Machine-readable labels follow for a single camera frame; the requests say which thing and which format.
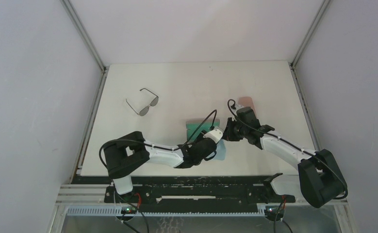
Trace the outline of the pink glasses case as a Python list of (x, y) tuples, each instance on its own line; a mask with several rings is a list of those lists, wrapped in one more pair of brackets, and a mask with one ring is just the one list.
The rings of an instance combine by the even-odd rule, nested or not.
[(252, 97), (240, 97), (238, 99), (238, 104), (242, 105), (243, 107), (250, 107), (256, 115), (257, 112)]

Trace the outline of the small light blue cloth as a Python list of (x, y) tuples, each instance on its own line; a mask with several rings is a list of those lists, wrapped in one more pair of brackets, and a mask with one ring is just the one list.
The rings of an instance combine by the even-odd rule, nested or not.
[(216, 144), (216, 150), (212, 153), (213, 160), (223, 161), (226, 158), (226, 147), (223, 140)]

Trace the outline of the grey marbled glasses case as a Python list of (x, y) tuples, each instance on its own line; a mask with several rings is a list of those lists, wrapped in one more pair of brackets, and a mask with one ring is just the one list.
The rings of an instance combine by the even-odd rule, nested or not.
[(208, 132), (212, 127), (220, 127), (220, 119), (218, 118), (214, 123), (212, 123), (212, 119), (208, 119), (201, 125), (202, 121), (200, 118), (186, 121), (187, 139), (189, 141), (195, 140), (202, 131)]

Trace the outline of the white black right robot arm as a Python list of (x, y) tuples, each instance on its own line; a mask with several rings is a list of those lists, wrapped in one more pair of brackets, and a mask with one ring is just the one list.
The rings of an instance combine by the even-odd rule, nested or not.
[(288, 141), (273, 127), (260, 124), (251, 107), (238, 105), (234, 100), (228, 101), (228, 109), (232, 117), (228, 118), (224, 140), (235, 142), (245, 139), (297, 170), (297, 175), (277, 173), (266, 179), (264, 185), (270, 193), (303, 198), (315, 208), (348, 196), (347, 183), (329, 150), (305, 149)]

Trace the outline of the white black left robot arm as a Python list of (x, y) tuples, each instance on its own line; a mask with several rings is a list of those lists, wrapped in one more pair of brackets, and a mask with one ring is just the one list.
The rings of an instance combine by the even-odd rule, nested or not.
[(145, 163), (161, 164), (172, 168), (187, 169), (203, 160), (215, 157), (217, 144), (223, 137), (219, 128), (202, 131), (192, 143), (176, 146), (158, 145), (146, 140), (140, 131), (104, 143), (99, 149), (99, 159), (108, 171), (117, 194), (133, 190), (131, 173)]

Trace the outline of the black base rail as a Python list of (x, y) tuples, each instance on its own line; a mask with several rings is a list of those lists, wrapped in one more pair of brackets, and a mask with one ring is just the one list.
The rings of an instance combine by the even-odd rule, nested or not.
[(109, 186), (105, 203), (138, 204), (144, 213), (253, 213), (259, 204), (295, 203), (291, 195), (278, 195), (270, 176), (151, 176), (132, 177), (130, 193), (118, 195)]

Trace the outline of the black frame grey sunglasses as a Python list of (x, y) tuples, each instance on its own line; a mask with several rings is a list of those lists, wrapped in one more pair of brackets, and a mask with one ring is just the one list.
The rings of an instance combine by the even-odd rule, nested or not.
[(141, 88), (139, 90), (141, 96), (139, 99), (125, 98), (126, 104), (138, 116), (143, 117), (147, 115), (151, 108), (155, 107), (159, 102), (159, 95), (148, 88)]

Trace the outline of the aluminium frame post right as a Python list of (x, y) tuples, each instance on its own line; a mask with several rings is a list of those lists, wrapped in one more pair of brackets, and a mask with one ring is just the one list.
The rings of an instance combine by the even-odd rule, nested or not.
[(293, 57), (292, 62), (290, 63), (290, 67), (292, 70), (295, 70), (297, 67), (299, 61), (301, 60), (307, 46), (309, 45), (312, 37), (314, 36), (317, 28), (319, 27), (323, 17), (325, 16), (329, 6), (331, 5), (333, 1), (332, 0), (323, 0), (322, 4), (320, 5), (318, 11), (316, 12), (316, 15), (311, 22), (309, 29), (307, 30), (303, 41), (301, 42), (300, 46), (297, 49), (296, 54)]

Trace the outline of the aluminium frame post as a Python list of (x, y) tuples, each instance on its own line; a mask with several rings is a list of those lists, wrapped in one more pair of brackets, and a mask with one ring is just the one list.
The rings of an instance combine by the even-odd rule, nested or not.
[(106, 66), (99, 55), (99, 52), (94, 45), (89, 33), (87, 32), (79, 14), (77, 13), (72, 1), (70, 0), (60, 0), (63, 8), (65, 9), (67, 15), (69, 16), (70, 20), (72, 21), (75, 29), (77, 30), (78, 34), (80, 35), (83, 43), (85, 44), (87, 50), (91, 54), (92, 58), (95, 60), (96, 64), (98, 65), (101, 72), (106, 71)]
[(303, 41), (301, 42), (300, 46), (297, 49), (296, 54), (293, 57), (292, 62), (290, 63), (290, 67), (292, 70), (295, 70), (297, 67), (299, 61), (301, 60), (307, 46), (309, 45), (312, 37), (314, 36), (317, 28), (319, 27), (323, 17), (325, 16), (329, 6), (331, 5), (333, 1), (332, 0), (323, 0), (322, 4), (320, 5), (318, 11), (316, 12), (316, 15), (311, 22), (309, 29), (307, 30)]

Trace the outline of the aluminium frame post left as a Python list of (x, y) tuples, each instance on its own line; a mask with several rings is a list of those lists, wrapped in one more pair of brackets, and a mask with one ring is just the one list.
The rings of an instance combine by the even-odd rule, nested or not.
[(83, 43), (85, 44), (87, 50), (91, 54), (92, 58), (95, 60), (96, 64), (98, 65), (101, 72), (106, 71), (106, 66), (99, 55), (99, 52), (94, 45), (89, 33), (87, 32), (79, 14), (77, 13), (72, 1), (70, 0), (60, 0), (63, 8), (65, 9), (67, 15), (69, 16), (70, 20), (72, 21), (75, 29), (77, 30), (78, 34), (80, 35)]

